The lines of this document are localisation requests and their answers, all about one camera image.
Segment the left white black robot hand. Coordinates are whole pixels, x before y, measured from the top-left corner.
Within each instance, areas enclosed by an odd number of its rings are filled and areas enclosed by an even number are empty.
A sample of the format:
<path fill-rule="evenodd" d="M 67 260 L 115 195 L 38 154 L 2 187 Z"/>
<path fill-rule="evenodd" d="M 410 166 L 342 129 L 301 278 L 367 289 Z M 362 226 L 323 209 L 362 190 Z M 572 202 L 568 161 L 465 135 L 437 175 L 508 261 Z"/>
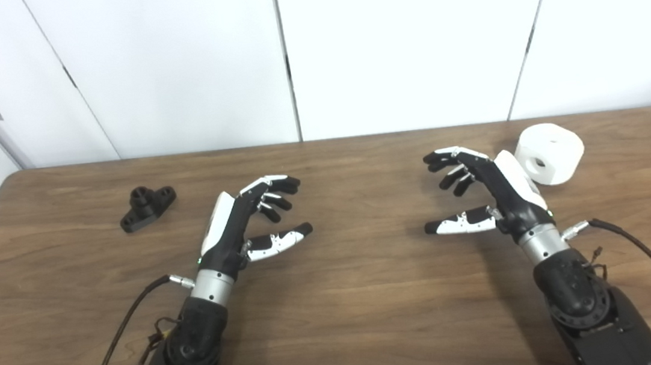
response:
<path fill-rule="evenodd" d="M 313 226 L 299 224 L 276 234 L 246 238 L 250 218 L 258 212 L 272 223 L 282 220 L 278 209 L 292 209 L 283 197 L 296 194 L 301 181 L 287 175 L 267 175 L 256 179 L 237 195 L 219 195 L 203 240 L 200 270 L 215 271 L 236 280 L 248 263 L 283 253 L 311 234 Z"/>

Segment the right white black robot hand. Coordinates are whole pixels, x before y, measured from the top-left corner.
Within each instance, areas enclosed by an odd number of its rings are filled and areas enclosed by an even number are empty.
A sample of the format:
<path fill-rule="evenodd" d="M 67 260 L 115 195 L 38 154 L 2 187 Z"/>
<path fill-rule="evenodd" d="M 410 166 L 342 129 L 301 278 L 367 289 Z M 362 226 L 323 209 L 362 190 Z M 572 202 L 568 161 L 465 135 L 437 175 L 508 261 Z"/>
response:
<path fill-rule="evenodd" d="M 424 156 L 423 162 L 433 173 L 452 167 L 439 183 L 440 189 L 451 189 L 454 196 L 462 197 L 474 183 L 483 183 L 495 201 L 492 206 L 427 222 L 424 230 L 429 235 L 478 233 L 496 228 L 519 242 L 536 227 L 555 224 L 535 183 L 506 150 L 490 158 L 466 147 L 451 146 L 434 150 Z"/>

